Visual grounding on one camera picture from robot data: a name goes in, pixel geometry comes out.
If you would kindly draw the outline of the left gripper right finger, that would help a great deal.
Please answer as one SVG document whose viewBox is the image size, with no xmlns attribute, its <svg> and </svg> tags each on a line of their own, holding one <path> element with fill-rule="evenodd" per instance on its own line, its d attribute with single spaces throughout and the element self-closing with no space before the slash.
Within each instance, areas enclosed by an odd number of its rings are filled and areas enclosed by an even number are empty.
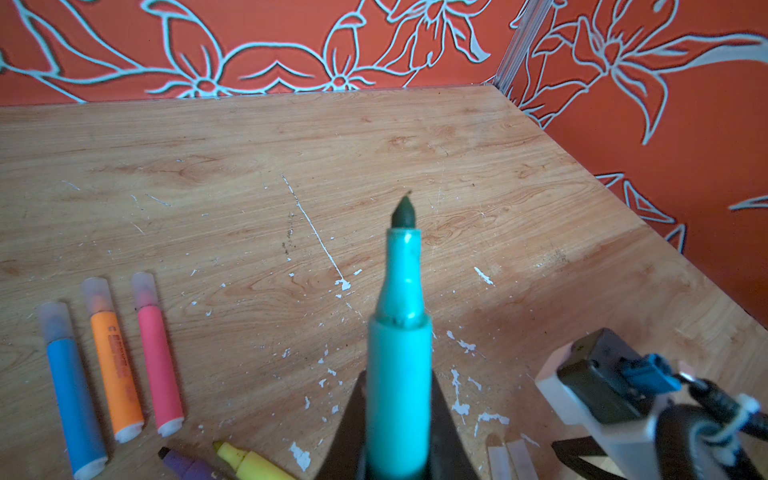
<svg viewBox="0 0 768 480">
<path fill-rule="evenodd" d="M 428 478 L 431 480 L 479 479 L 462 444 L 435 373 L 432 373 Z"/>
</svg>

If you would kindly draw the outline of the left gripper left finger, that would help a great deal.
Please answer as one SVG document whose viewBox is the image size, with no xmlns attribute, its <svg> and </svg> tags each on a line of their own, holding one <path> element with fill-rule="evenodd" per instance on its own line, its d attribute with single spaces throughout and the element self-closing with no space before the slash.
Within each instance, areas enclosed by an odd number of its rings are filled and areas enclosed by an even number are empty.
<svg viewBox="0 0 768 480">
<path fill-rule="evenodd" d="M 364 480 L 367 478 L 365 450 L 367 371 L 357 377 L 341 423 L 316 479 Z"/>
</svg>

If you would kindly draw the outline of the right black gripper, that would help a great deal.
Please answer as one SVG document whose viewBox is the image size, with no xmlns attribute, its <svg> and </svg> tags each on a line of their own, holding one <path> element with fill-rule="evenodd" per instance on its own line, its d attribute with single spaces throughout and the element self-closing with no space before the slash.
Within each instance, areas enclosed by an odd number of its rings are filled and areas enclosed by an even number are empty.
<svg viewBox="0 0 768 480">
<path fill-rule="evenodd" d="M 677 404 L 658 417 L 654 437 L 610 453 L 592 436 L 552 443 L 569 470 L 583 479 L 763 479 L 742 446 L 742 432 L 754 436 L 754 414 L 723 424 L 701 407 Z"/>
</svg>

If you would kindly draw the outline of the green highlighter pen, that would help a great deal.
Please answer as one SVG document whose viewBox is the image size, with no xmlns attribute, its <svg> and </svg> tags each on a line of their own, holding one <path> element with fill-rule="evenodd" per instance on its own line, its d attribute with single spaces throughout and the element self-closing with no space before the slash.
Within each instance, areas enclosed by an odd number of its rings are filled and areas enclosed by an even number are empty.
<svg viewBox="0 0 768 480">
<path fill-rule="evenodd" d="M 386 231 L 385 273 L 368 324 L 365 410 L 370 479 L 421 479 L 431 428 L 432 320 L 421 281 L 422 232 L 410 198 Z"/>
</svg>

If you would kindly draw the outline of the pink highlighter pen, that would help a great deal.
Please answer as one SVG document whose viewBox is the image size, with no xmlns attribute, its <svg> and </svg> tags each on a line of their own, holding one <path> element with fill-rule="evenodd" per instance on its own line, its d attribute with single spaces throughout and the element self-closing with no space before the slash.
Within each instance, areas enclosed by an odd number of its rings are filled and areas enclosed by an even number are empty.
<svg viewBox="0 0 768 480">
<path fill-rule="evenodd" d="M 158 433 L 167 438 L 181 429 L 185 414 L 154 276 L 135 273 L 132 290 L 155 423 Z"/>
</svg>

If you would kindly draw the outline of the orange highlighter pen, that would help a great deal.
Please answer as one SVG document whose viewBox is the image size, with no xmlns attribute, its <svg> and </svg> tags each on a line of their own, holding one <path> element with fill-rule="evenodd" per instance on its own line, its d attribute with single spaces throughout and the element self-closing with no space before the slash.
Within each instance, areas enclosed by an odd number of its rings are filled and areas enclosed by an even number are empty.
<svg viewBox="0 0 768 480">
<path fill-rule="evenodd" d="M 124 444 L 142 431 L 145 419 L 108 281 L 91 277 L 82 291 L 90 316 L 115 440 Z"/>
</svg>

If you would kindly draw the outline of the blue highlighter pen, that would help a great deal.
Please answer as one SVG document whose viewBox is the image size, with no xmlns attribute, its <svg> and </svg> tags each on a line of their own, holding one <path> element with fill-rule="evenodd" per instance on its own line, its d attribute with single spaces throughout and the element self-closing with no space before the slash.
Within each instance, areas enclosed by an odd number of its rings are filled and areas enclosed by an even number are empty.
<svg viewBox="0 0 768 480">
<path fill-rule="evenodd" d="M 63 302 L 46 303 L 37 308 L 37 317 L 73 477 L 93 479 L 105 469 L 108 454 L 68 307 Z"/>
</svg>

